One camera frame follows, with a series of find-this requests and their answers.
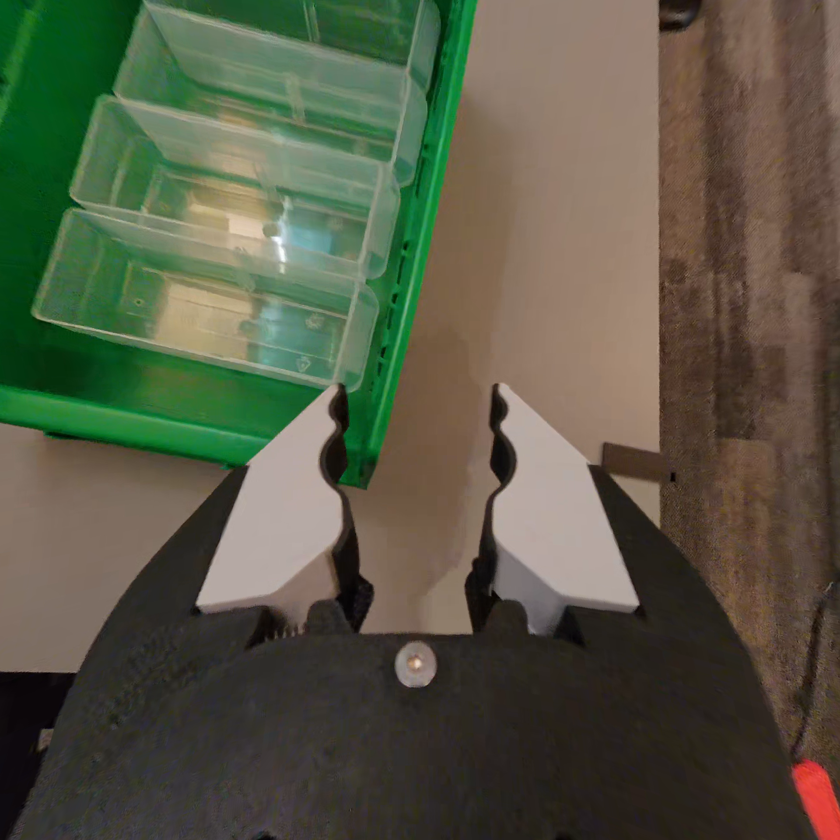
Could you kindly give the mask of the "green plastic bin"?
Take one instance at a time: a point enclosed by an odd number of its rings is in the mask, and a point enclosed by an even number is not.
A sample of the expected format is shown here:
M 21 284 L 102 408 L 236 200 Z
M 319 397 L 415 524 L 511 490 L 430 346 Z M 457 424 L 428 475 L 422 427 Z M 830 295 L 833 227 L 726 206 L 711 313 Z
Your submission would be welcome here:
M 373 289 L 381 313 L 350 394 L 350 465 L 366 488 L 391 420 L 421 296 L 477 2 L 437 2 L 443 37 L 418 174 L 403 191 L 394 265 Z M 139 2 L 2 3 L 2 422 L 204 459 L 247 458 L 317 391 L 71 332 L 30 314 L 95 97 L 117 74 Z

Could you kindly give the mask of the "orange traffic cone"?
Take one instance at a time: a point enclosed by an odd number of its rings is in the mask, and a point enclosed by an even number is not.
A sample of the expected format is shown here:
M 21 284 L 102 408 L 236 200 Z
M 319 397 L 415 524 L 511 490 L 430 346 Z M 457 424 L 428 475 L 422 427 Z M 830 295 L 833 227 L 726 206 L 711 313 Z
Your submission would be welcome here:
M 817 839 L 839 839 L 839 805 L 828 773 L 806 759 L 792 767 L 794 787 Z

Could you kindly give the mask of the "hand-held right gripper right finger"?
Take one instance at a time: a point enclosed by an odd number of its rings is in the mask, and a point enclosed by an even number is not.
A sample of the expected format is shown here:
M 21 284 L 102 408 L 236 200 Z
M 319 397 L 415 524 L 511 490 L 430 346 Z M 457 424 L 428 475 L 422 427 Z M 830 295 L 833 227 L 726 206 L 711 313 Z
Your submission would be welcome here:
M 551 637 L 569 607 L 632 614 L 640 606 L 583 454 L 509 385 L 493 385 L 490 493 L 466 579 L 472 630 L 495 604 L 518 603 L 528 632 Z

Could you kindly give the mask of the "small clear plastic drawer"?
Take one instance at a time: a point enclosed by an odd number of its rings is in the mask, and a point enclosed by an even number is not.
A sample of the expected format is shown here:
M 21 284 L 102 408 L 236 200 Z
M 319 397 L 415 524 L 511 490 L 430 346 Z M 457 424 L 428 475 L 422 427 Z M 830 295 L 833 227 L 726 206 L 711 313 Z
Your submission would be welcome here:
M 35 295 L 37 320 L 322 390 L 357 390 L 379 315 L 363 282 L 294 268 L 212 232 L 71 208 Z
M 431 1 L 160 1 L 179 14 L 340 49 L 406 68 L 430 88 L 442 32 Z
M 386 164 L 114 96 L 73 177 L 95 213 L 360 282 L 384 273 L 401 202 Z
M 142 2 L 114 93 L 390 165 L 413 182 L 427 91 L 406 68 Z

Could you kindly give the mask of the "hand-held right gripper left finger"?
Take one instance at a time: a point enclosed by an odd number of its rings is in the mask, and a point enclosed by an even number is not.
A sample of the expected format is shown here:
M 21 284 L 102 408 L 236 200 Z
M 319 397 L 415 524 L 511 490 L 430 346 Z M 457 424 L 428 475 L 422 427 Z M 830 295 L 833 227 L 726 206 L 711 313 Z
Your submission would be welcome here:
M 339 482 L 348 465 L 343 385 L 331 385 L 247 464 L 196 606 L 307 615 L 320 600 L 352 611 L 358 538 Z

